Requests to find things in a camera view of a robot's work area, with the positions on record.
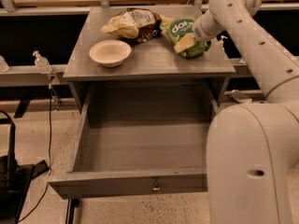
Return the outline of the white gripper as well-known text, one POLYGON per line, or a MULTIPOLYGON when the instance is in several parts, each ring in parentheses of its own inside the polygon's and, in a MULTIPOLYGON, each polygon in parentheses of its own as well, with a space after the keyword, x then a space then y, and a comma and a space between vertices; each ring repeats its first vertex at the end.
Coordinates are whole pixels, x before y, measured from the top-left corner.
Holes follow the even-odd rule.
POLYGON ((213 13, 208 10, 196 20, 192 26, 192 33, 187 33, 174 46, 176 53, 181 53, 185 49, 195 45, 196 40, 207 42, 224 31, 224 28, 216 22, 213 13))

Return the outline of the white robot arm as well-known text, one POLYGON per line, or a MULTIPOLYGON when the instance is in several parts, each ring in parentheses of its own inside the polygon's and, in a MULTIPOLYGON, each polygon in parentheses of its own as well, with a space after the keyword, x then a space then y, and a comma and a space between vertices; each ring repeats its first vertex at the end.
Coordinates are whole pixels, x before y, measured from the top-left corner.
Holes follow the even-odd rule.
POLYGON ((266 99, 225 108, 210 124, 210 224, 292 224, 287 176, 299 160, 299 62, 253 19, 260 5, 209 0, 192 28, 201 42, 227 32, 266 99))

